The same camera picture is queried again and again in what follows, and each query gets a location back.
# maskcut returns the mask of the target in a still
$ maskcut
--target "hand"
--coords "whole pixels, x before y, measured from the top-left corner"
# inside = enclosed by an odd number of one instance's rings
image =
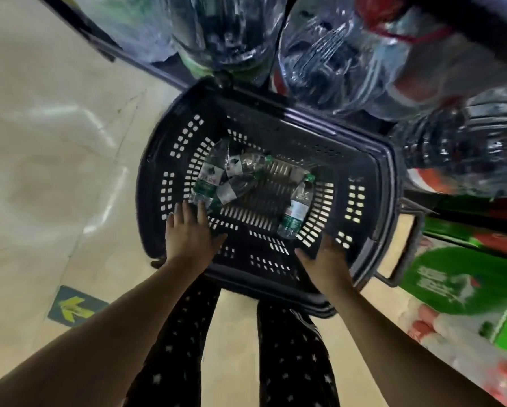
[[[342,289],[353,288],[344,249],[326,233],[322,235],[315,260],[312,260],[300,248],[295,249],[295,254],[312,283],[327,297],[331,297]]]
[[[212,239],[204,203],[199,203],[197,217],[187,200],[177,203],[167,219],[165,244],[167,262],[179,260],[185,267],[201,274],[212,262],[227,234]]]

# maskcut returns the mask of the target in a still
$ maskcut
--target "black patterned pants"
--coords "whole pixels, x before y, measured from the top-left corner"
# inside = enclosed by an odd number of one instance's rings
[[[200,406],[201,358],[219,293],[201,276],[183,294],[131,384],[125,406]],[[257,323],[261,406],[339,406],[327,349],[310,317],[259,302]]]

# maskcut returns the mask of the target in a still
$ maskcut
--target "tiled floor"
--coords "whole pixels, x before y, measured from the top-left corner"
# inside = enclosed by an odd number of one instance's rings
[[[0,376],[67,330],[46,317],[60,285],[110,302],[151,274],[136,172],[178,93],[103,59],[37,0],[0,0]],[[368,294],[391,314],[406,301]],[[345,340],[342,359],[362,363]]]

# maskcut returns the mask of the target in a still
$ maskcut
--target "forearm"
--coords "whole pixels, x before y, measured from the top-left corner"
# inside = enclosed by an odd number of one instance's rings
[[[0,405],[116,407],[200,272],[167,263],[0,380]]]
[[[329,299],[390,407],[500,406],[406,336],[352,287],[339,288]]]

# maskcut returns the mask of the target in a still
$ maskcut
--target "floor sticker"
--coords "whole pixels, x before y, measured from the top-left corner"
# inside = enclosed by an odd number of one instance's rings
[[[68,327],[78,326],[109,304],[62,285],[48,312],[48,318]]]

